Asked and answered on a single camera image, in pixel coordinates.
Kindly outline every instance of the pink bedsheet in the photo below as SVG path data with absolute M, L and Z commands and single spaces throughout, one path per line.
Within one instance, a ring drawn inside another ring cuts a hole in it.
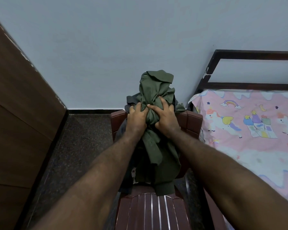
M 207 144 L 288 200 L 288 92 L 205 90 L 191 99 Z

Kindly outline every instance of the floor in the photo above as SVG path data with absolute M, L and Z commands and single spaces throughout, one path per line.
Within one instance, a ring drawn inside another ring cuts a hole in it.
M 30 229 L 112 144 L 110 115 L 70 114 L 40 181 L 22 229 Z M 191 170 L 175 185 L 187 203 L 192 229 L 213 229 L 200 184 Z M 114 229 L 117 194 L 104 229 Z

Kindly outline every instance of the forearm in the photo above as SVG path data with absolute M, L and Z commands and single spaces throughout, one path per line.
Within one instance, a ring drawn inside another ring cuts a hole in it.
M 34 229 L 102 229 L 137 141 L 125 134 L 101 153 Z
M 288 201 L 263 180 L 182 131 L 171 138 L 236 230 L 288 229 Z

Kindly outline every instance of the finger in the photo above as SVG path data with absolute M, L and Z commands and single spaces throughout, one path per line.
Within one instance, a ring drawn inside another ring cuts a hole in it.
M 133 112 L 135 112 L 135 110 L 134 110 L 134 107 L 133 106 L 131 106 L 130 108 L 129 108 L 129 113 L 133 113 Z
M 138 102 L 135 111 L 141 112 L 141 103 L 140 102 Z
M 169 108 L 169 104 L 167 104 L 167 101 L 163 97 L 159 97 L 163 106 L 163 109 L 166 110 Z
M 148 104 L 147 105 L 148 108 L 152 109 L 154 112 L 156 112 L 159 116 L 161 115 L 161 108 L 157 107 L 157 106 L 154 106 L 154 105 L 150 105 Z
M 155 127 L 159 130 L 159 122 L 155 123 Z
M 171 104 L 171 105 L 169 106 L 169 110 L 170 110 L 171 112 L 174 112 L 175 108 L 174 108 L 173 104 Z
M 146 108 L 143 110 L 143 113 L 144 113 L 145 116 L 146 116 L 148 112 L 149 112 L 149 109 L 146 107 Z

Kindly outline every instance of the wooden wardrobe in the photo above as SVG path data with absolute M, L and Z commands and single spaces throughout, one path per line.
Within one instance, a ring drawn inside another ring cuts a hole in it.
M 0 26 L 0 229 L 13 229 L 66 108 Z

